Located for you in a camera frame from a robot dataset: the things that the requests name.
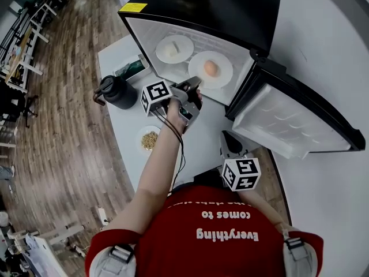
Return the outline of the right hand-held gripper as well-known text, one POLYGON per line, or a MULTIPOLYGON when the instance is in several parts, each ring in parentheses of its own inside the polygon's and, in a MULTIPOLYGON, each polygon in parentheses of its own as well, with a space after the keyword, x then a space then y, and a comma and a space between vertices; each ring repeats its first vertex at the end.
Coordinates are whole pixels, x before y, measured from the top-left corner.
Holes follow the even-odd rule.
POLYGON ((221 176, 233 192, 255 189, 261 168, 252 151, 260 145, 233 131, 220 134, 220 154, 224 158, 221 176))

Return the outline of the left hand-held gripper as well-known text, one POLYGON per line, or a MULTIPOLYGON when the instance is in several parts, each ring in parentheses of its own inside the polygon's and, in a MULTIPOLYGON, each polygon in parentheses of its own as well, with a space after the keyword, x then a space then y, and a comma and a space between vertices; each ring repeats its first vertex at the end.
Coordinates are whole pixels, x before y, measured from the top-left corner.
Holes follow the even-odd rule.
POLYGON ((143 87, 141 104, 147 116, 167 116, 171 99, 179 103, 179 116, 191 126, 199 116, 202 102, 197 90, 201 79, 198 76, 190 77, 181 83, 169 85, 165 80, 159 80, 143 87))

